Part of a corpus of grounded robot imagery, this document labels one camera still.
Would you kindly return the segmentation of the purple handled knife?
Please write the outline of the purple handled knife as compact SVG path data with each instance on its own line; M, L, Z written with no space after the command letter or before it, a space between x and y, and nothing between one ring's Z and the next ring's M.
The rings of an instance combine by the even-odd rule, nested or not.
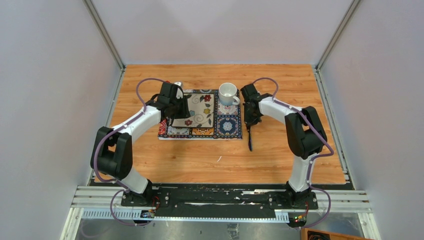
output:
M251 132L251 127L248 126L246 128L247 133L248 133L248 149L252 152L253 151L253 145L252 145L252 132Z

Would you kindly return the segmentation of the white mug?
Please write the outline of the white mug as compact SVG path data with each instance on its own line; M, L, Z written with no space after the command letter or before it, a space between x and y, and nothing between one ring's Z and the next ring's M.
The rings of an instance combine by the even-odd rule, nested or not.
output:
M237 97L237 87L230 83L225 82L218 88L219 101L224 106L240 105L240 98Z

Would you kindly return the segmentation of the colourful patterned placemat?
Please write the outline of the colourful patterned placemat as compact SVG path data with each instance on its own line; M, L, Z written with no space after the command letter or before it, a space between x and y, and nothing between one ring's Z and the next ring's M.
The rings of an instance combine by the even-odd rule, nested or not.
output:
M214 95L214 122L212 128L172 127L164 120L159 124L159 140L241 140L242 117L239 105L222 105L217 89L186 89L186 93Z

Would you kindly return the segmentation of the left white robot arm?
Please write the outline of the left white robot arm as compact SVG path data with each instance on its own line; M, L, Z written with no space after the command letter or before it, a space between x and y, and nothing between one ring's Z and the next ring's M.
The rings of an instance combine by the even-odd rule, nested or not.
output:
M107 180L100 174L110 176L110 182L116 182L134 193L135 202L146 207L153 201L152 182L133 166L133 144L147 130L164 120L189 118L190 111L182 82L162 81L159 93L141 103L141 109L124 122L98 129L90 166L101 182Z

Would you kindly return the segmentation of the square floral plate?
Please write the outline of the square floral plate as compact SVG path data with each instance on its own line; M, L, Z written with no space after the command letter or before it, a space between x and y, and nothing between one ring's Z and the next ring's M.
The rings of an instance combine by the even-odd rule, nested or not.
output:
M190 117L175 119L174 128L212 128L215 119L215 96L212 93L185 93Z

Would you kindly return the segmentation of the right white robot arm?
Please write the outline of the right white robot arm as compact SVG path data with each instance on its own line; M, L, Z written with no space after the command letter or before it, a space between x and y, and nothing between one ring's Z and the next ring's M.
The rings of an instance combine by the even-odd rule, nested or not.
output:
M244 123L248 133L261 122L262 116L271 117L285 125L287 143L294 154L291 176L286 184L285 201L298 209L311 191L310 176L315 158L327 145L327 136L316 109L296 107L276 99L269 93L260 94L254 84L241 88Z

